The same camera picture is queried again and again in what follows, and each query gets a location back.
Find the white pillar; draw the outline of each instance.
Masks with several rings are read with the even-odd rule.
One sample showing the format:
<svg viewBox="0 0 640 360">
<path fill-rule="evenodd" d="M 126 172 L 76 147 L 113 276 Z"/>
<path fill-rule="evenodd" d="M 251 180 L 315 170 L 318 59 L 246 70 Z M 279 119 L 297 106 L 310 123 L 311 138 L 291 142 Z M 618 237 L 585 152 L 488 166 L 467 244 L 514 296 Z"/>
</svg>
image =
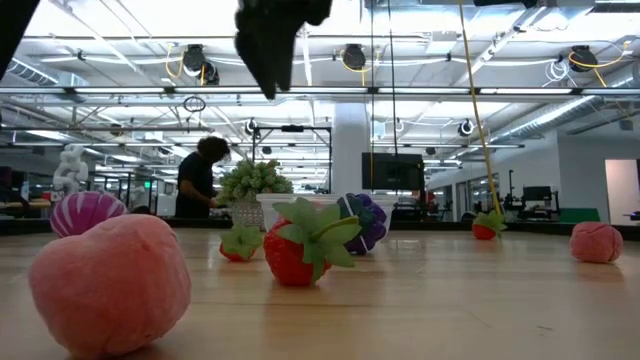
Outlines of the white pillar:
<svg viewBox="0 0 640 360">
<path fill-rule="evenodd" d="M 334 194 L 363 192 L 362 153 L 369 152 L 369 119 L 364 103 L 338 103 L 333 121 Z"/>
</svg>

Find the small plush strawberry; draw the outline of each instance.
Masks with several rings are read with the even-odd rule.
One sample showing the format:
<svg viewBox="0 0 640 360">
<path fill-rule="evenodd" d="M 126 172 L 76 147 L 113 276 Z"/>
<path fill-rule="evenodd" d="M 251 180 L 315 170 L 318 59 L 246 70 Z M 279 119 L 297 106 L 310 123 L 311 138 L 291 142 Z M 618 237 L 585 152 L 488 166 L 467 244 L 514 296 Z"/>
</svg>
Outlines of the small plush strawberry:
<svg viewBox="0 0 640 360">
<path fill-rule="evenodd" d="M 489 214 L 479 213 L 473 220 L 473 236 L 478 240 L 493 240 L 502 237 L 502 231 L 507 226 L 504 224 L 504 216 L 492 210 Z"/>
<path fill-rule="evenodd" d="M 234 225 L 230 232 L 220 237 L 220 254 L 231 261 L 249 260 L 262 245 L 262 234 L 257 226 Z"/>
<path fill-rule="evenodd" d="M 344 244 L 361 230 L 357 216 L 340 220 L 337 204 L 316 211 L 304 198 L 273 207 L 281 219 L 266 235 L 264 252 L 271 272 L 281 284 L 309 286 L 332 265 L 355 266 Z"/>
</svg>

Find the black shirt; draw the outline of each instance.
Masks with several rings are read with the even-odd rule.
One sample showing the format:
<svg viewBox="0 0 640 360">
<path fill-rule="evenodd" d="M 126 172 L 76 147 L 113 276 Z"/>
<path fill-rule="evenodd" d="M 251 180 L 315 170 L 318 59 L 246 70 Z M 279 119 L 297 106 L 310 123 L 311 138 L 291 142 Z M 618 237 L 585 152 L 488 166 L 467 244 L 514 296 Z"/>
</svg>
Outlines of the black shirt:
<svg viewBox="0 0 640 360">
<path fill-rule="evenodd" d="M 206 197 L 213 197 L 213 172 L 211 164 L 198 153 L 187 156 L 178 168 L 178 188 L 183 180 L 191 181 L 193 187 Z M 176 199 L 177 218 L 208 218 L 209 204 L 193 199 L 180 191 Z"/>
</svg>

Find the green plant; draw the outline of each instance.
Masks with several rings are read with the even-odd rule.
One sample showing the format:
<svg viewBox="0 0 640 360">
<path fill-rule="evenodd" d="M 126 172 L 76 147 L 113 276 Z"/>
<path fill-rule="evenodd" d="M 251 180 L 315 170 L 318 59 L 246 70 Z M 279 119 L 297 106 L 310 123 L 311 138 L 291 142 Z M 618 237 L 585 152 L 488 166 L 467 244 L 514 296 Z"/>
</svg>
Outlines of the green plant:
<svg viewBox="0 0 640 360">
<path fill-rule="evenodd" d="M 262 245 L 262 234 L 256 226 L 233 225 L 231 231 L 220 235 L 224 252 L 247 260 Z"/>
<path fill-rule="evenodd" d="M 499 238 L 502 237 L 502 231 L 507 229 L 507 225 L 504 224 L 504 215 L 498 214 L 495 210 L 491 210 L 489 214 L 479 213 L 473 220 L 473 224 L 493 230 Z"/>
<path fill-rule="evenodd" d="M 292 204 L 274 204 L 273 208 L 289 224 L 278 229 L 276 234 L 267 235 L 271 236 L 269 240 L 277 240 L 277 237 L 280 237 L 302 246 L 302 263 L 313 266 L 312 284 L 323 275 L 325 262 L 341 267 L 355 266 L 344 244 L 351 241 L 362 229 L 358 225 L 357 216 L 340 219 L 338 204 L 332 204 L 317 211 L 313 204 L 304 198 L 297 198 Z M 295 268 L 295 262 L 300 261 L 289 259 L 294 264 L 287 264 L 281 258 L 279 257 L 279 261 L 282 263 L 278 265 L 281 267 Z"/>
<path fill-rule="evenodd" d="M 218 196 L 220 204 L 237 201 L 255 202 L 257 194 L 293 193 L 293 184 L 276 172 L 277 161 L 253 163 L 239 161 L 235 169 L 220 178 L 222 191 Z"/>
</svg>

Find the ceiling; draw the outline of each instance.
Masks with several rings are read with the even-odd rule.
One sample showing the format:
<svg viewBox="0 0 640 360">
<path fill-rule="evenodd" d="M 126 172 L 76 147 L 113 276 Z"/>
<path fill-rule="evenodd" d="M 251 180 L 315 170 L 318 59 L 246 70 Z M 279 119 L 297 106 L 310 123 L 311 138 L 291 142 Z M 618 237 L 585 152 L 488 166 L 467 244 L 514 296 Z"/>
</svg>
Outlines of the ceiling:
<svg viewBox="0 0 640 360">
<path fill-rule="evenodd" d="M 68 12 L 54 2 L 41 1 L 15 60 L 29 69 L 37 69 L 39 74 L 56 79 L 58 85 L 72 85 L 68 79 L 70 74 L 74 74 L 81 80 L 78 83 L 76 78 L 73 84 L 92 87 L 199 86 L 199 79 L 188 76 L 184 71 L 173 77 L 167 67 L 175 75 L 179 72 L 179 59 L 186 46 L 202 44 L 206 56 L 220 73 L 220 86 L 256 86 L 233 45 L 233 14 L 236 11 L 233 1 L 183 0 L 178 3 L 156 0 L 150 8 L 147 2 L 135 0 L 74 0 L 67 1 Z M 292 86 L 469 86 L 457 7 L 418 6 L 414 3 L 419 2 L 392 2 L 391 22 L 386 10 L 374 10 L 371 26 L 371 14 L 361 8 L 359 1 L 334 0 L 331 17 L 319 27 L 306 27 L 297 39 Z M 600 64 L 613 63 L 621 57 L 622 51 L 626 51 L 617 62 L 601 69 L 605 80 L 624 71 L 637 59 L 640 50 L 637 39 L 640 15 L 635 12 L 593 12 L 589 6 L 554 8 L 542 14 L 536 9 L 525 11 L 524 7 L 517 5 L 465 6 L 464 9 L 470 60 L 477 63 L 473 73 L 476 87 L 599 87 L 601 85 L 594 71 L 577 73 L 564 70 L 572 46 L 588 45 Z M 520 31 L 514 30 L 514 26 L 522 24 L 526 26 Z M 393 29 L 393 41 L 389 37 L 390 27 Z M 364 76 L 348 70 L 341 62 L 340 53 L 346 44 L 362 45 L 368 57 L 366 68 L 371 69 Z M 555 64 L 559 56 L 565 60 Z M 24 74 L 20 76 L 9 72 L 0 86 L 34 87 L 37 84 L 33 80 L 25 80 Z M 189 131 L 178 129 L 187 126 L 186 119 L 191 115 L 179 105 L 184 98 L 186 95 L 174 97 L 171 105 L 167 97 L 159 95 L 120 98 L 95 95 L 85 97 L 85 102 L 80 104 L 60 102 L 55 96 L 24 95 L 0 97 L 0 102 L 3 111 L 11 111 L 15 115 L 17 110 L 20 116 L 27 116 L 24 123 L 12 125 L 60 127 L 72 124 L 73 119 L 76 122 L 81 119 L 81 126 L 90 128 L 118 123 L 125 127 L 158 127 L 158 131 L 162 131 L 153 135 L 145 135 L 152 131 L 127 132 L 122 136 L 90 131 L 63 134 L 90 142 L 131 143 L 151 139 L 158 143 L 194 143 L 202 136 L 214 134 L 234 143 L 243 143 L 250 141 L 244 132 L 249 119 L 262 126 L 332 126 L 335 104 L 344 101 L 363 104 L 369 117 L 385 123 L 377 127 L 381 135 L 376 141 L 393 141 L 394 110 L 395 117 L 400 120 L 397 124 L 400 141 L 455 144 L 473 141 L 477 135 L 463 139 L 457 132 L 461 122 L 474 118 L 473 104 L 468 98 L 424 100 L 415 96 L 398 96 L 394 102 L 389 96 L 373 100 L 370 96 L 360 96 L 346 100 L 331 95 L 282 95 L 269 103 L 261 95 L 242 95 L 240 100 L 235 95 L 203 95 L 208 106 L 203 112 L 191 116 Z M 148 105 L 131 105 L 137 101 Z M 487 131 L 494 132 L 553 101 L 550 98 L 482 98 L 478 110 Z M 578 119 L 566 126 L 567 131 L 609 116 L 603 114 Z M 614 126 L 607 125 L 577 136 L 596 136 L 594 134 L 603 132 L 607 136 L 617 134 Z M 39 134 L 49 136 L 34 133 L 18 135 L 21 141 L 32 140 L 34 136 L 42 141 L 62 141 L 48 133 Z M 323 148 L 317 135 L 311 132 L 295 135 L 274 132 L 264 141 L 265 144 L 318 144 L 306 149 L 274 148 L 273 154 L 261 155 L 264 158 L 328 157 L 326 147 Z M 179 148 L 171 156 L 179 159 L 192 150 L 188 146 Z M 238 148 L 233 161 L 241 159 L 249 150 Z M 450 158 L 454 151 L 443 149 L 434 158 Z M 100 152 L 124 154 L 117 148 Z M 169 161 L 153 148 L 141 147 L 128 151 L 126 155 L 137 157 L 142 163 L 160 165 Z M 122 163 L 113 158 L 109 161 Z M 324 165 L 311 161 L 294 164 L 288 171 L 301 185 L 305 181 L 319 183 L 326 177 L 326 171 L 309 172 L 306 167 L 322 168 Z"/>
</svg>

